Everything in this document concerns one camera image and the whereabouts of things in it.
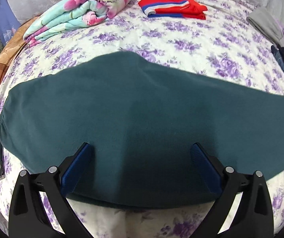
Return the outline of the floral pink teal folded quilt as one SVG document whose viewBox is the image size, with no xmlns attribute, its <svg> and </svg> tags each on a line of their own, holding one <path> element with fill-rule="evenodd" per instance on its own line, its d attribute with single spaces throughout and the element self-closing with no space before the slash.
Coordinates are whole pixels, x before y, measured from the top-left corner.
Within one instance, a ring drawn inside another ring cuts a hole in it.
<svg viewBox="0 0 284 238">
<path fill-rule="evenodd" d="M 45 11 L 23 35 L 35 46 L 60 33 L 98 25 L 114 18 L 131 0 L 61 0 Z"/>
</svg>

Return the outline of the blue patterned curtain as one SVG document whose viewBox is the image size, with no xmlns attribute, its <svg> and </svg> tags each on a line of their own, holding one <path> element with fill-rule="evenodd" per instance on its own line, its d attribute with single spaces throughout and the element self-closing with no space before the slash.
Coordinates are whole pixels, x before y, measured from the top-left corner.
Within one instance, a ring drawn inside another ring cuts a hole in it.
<svg viewBox="0 0 284 238">
<path fill-rule="evenodd" d="M 0 41 L 3 45 L 10 41 L 20 25 L 8 0 L 0 0 Z"/>
</svg>

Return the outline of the red blue white folded garment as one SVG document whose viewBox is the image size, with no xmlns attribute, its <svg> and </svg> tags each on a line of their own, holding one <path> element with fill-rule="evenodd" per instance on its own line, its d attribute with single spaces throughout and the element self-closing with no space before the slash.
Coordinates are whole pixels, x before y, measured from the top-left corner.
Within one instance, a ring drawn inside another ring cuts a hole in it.
<svg viewBox="0 0 284 238">
<path fill-rule="evenodd" d="M 148 18 L 173 17 L 206 20 L 205 12 L 208 11 L 205 5 L 195 0 L 140 0 L 138 5 Z"/>
</svg>

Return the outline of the purple floral bed sheet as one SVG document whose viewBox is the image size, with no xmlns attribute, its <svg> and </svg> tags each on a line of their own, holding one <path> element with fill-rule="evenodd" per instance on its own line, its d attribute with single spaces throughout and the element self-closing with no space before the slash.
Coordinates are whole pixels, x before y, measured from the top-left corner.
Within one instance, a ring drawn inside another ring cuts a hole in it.
<svg viewBox="0 0 284 238">
<path fill-rule="evenodd" d="M 47 10 L 60 0 L 0 0 L 19 22 Z M 162 64 L 216 77 L 249 88 L 284 95 L 284 72 L 271 53 L 271 43 L 246 21 L 255 0 L 196 0 L 207 6 L 206 20 L 147 18 L 136 0 L 115 18 L 23 48 L 0 85 L 0 112 L 9 90 L 20 82 L 97 55 L 124 49 Z M 9 16 L 0 15 L 1 21 Z M 4 150 L 5 178 L 0 180 L 0 230 L 8 234 L 11 195 L 22 163 Z M 274 233 L 284 228 L 284 171 L 270 179 Z M 83 224 L 97 237 L 188 237 L 212 203 L 152 211 L 124 211 L 70 200 Z"/>
</svg>

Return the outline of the grey folded garment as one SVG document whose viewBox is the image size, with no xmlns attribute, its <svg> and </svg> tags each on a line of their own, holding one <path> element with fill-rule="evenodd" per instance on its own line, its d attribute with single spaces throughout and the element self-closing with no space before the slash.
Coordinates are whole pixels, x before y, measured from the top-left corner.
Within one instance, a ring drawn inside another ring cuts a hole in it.
<svg viewBox="0 0 284 238">
<path fill-rule="evenodd" d="M 272 44 L 284 47 L 284 25 L 274 18 L 265 7 L 257 7 L 246 20 Z"/>
</svg>

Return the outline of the brown satin pillow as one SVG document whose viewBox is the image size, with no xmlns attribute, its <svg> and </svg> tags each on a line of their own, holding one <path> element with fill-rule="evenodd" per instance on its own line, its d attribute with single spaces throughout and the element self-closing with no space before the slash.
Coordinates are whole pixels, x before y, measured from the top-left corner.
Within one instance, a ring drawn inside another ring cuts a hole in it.
<svg viewBox="0 0 284 238">
<path fill-rule="evenodd" d="M 10 41 L 5 45 L 4 49 L 0 53 L 0 84 L 6 75 L 6 72 L 15 59 L 15 57 L 21 52 L 25 47 L 26 43 L 23 40 L 23 35 L 26 30 L 31 26 L 31 24 L 39 18 L 40 15 L 37 15 L 24 24 L 22 24 L 18 30 L 14 33 L 14 36 Z"/>
</svg>

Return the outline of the dark teal pants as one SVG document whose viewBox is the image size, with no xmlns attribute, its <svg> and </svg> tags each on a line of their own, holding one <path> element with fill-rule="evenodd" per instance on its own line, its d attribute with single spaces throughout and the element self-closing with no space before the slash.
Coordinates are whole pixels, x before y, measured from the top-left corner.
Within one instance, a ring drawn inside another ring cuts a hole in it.
<svg viewBox="0 0 284 238">
<path fill-rule="evenodd" d="M 68 198 L 110 207 L 213 201 L 199 143 L 223 165 L 268 179 L 284 171 L 284 96 L 167 68 L 133 52 L 96 57 L 13 87 L 0 142 L 31 173 L 73 155 L 92 161 Z"/>
</svg>

